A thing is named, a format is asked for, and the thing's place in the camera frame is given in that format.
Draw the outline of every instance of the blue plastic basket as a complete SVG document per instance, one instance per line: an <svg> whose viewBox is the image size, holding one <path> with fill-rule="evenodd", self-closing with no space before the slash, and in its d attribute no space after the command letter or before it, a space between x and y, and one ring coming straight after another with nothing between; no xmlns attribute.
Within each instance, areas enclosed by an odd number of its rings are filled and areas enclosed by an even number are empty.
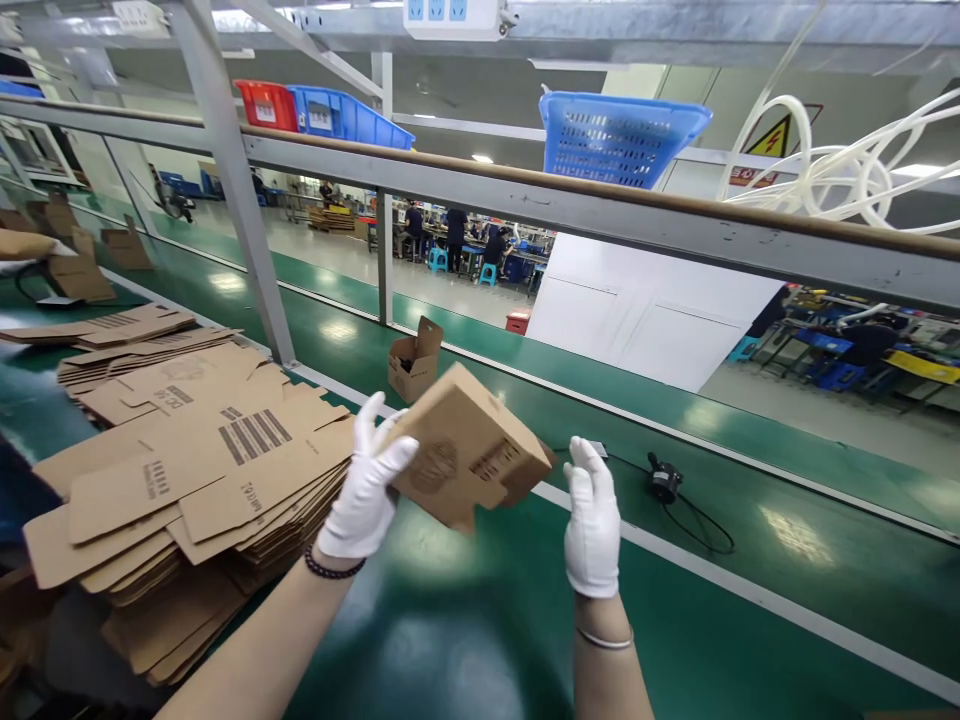
<svg viewBox="0 0 960 720"><path fill-rule="evenodd" d="M807 345L820 350L829 350L832 353L840 355L853 347L853 343L843 338L824 335L810 328L803 328L794 337Z"/></svg>
<svg viewBox="0 0 960 720"><path fill-rule="evenodd" d="M409 150L416 138L346 93L309 85L287 85L297 108L300 132L320 137Z"/></svg>
<svg viewBox="0 0 960 720"><path fill-rule="evenodd" d="M544 172L648 190L713 119L700 105L570 92L546 93L540 115Z"/></svg>
<svg viewBox="0 0 960 720"><path fill-rule="evenodd" d="M9 80L0 80L0 93L6 93L7 95L22 95L23 97L43 97L43 93L37 88L32 88L28 85L21 85L20 83L10 82Z"/></svg>

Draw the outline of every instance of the folded cardboard box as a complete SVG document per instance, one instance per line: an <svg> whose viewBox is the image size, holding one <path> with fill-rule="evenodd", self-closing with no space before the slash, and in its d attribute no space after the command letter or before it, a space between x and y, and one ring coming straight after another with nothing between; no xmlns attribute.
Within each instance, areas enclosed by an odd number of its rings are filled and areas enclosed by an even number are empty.
<svg viewBox="0 0 960 720"><path fill-rule="evenodd" d="M448 527L474 529L474 506L522 500L556 458L504 404L459 363L397 422L420 449L393 486Z"/></svg>
<svg viewBox="0 0 960 720"><path fill-rule="evenodd" d="M48 198L49 202L29 201L26 205L27 214L40 232L69 241L73 228L80 223L73 214L67 194L60 188L54 188L50 190Z"/></svg>
<svg viewBox="0 0 960 720"><path fill-rule="evenodd" d="M53 255L47 260L50 283L64 297L87 302L113 300L117 294L97 265L93 234L83 228L71 229L77 255Z"/></svg>
<svg viewBox="0 0 960 720"><path fill-rule="evenodd" d="M99 350L147 340L193 325L189 313L150 303L132 310L63 325L0 329L0 340L25 345L76 345Z"/></svg>
<svg viewBox="0 0 960 720"><path fill-rule="evenodd" d="M394 340L387 356L387 382L397 394L412 403L437 379L443 328L420 318L416 337Z"/></svg>
<svg viewBox="0 0 960 720"><path fill-rule="evenodd" d="M37 232L37 224L16 210L0 210L0 228L16 232Z"/></svg>

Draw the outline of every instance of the hand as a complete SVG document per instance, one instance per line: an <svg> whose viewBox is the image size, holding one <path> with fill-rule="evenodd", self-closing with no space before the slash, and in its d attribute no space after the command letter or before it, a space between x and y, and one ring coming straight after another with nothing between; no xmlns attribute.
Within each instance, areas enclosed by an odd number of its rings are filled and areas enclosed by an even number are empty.
<svg viewBox="0 0 960 720"><path fill-rule="evenodd" d="M563 549L573 589L590 598L617 594L620 574L620 511L613 476L586 440L570 439L573 465L564 463L570 485L570 522Z"/></svg>
<svg viewBox="0 0 960 720"><path fill-rule="evenodd" d="M406 413L401 410L376 427L384 397L382 392L371 395L357 413L347 479L317 536L317 549L328 557L359 559L377 551L396 512L387 485L420 447L413 438L402 437L381 451L390 430Z"/></svg>

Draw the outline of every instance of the forearm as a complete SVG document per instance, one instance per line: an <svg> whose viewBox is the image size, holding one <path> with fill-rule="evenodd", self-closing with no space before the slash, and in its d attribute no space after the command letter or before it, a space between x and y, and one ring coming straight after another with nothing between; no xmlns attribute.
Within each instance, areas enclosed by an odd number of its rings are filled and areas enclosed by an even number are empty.
<svg viewBox="0 0 960 720"><path fill-rule="evenodd" d="M607 642L630 639L630 621L620 595L610 599L576 596L576 626ZM576 633L574 651L576 716L580 720L653 720L636 645L599 648Z"/></svg>
<svg viewBox="0 0 960 720"><path fill-rule="evenodd" d="M332 570L358 562L315 557ZM281 717L352 584L353 578L319 578L298 560L257 611L170 699L157 720Z"/></svg>

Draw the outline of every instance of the yellow table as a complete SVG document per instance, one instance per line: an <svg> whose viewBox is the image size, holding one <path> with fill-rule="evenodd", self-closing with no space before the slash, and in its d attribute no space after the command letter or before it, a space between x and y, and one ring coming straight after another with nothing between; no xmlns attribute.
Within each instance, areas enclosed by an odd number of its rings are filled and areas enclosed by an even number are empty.
<svg viewBox="0 0 960 720"><path fill-rule="evenodd" d="M929 360L924 360L916 355L905 353L902 350L895 350L890 357L884 360L884 362L894 368L897 368L898 370L902 370L910 373L911 375L916 375L917 377L923 378L924 380L930 380L937 383L933 390L928 392L923 397L917 398L917 401L906 410L902 410L900 412L901 415L906 415L914 408L926 405L927 402L938 392L943 390L945 387L956 385L957 380L960 380L960 368L930 362Z"/></svg>

